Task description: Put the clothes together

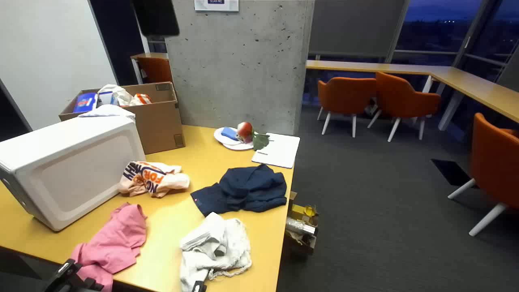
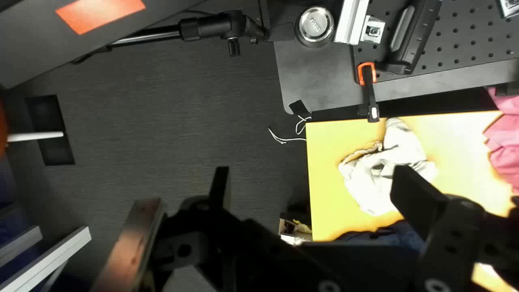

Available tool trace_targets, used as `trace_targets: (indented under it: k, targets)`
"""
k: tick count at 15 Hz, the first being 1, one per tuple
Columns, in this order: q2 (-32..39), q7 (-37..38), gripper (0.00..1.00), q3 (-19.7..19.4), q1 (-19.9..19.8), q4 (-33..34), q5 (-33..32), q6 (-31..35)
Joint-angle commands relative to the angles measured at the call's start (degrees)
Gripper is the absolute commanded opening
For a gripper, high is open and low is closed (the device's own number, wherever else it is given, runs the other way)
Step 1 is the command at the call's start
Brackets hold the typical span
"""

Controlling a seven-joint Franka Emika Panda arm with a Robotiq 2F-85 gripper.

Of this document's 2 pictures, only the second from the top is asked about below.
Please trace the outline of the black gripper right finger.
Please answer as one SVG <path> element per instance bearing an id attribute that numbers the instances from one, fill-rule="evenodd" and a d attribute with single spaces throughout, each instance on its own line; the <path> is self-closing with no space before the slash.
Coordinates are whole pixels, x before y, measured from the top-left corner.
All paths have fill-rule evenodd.
<path id="1" fill-rule="evenodd" d="M 391 202 L 420 238 L 427 238 L 449 199 L 417 171 L 398 166 L 393 176 Z"/>

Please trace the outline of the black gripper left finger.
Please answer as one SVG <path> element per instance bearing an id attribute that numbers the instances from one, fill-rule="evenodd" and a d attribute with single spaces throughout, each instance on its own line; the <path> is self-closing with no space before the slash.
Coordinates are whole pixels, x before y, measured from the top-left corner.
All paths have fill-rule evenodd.
<path id="1" fill-rule="evenodd" d="M 229 168 L 218 168 L 209 189 L 209 203 L 213 208 L 226 208 L 229 205 Z"/>

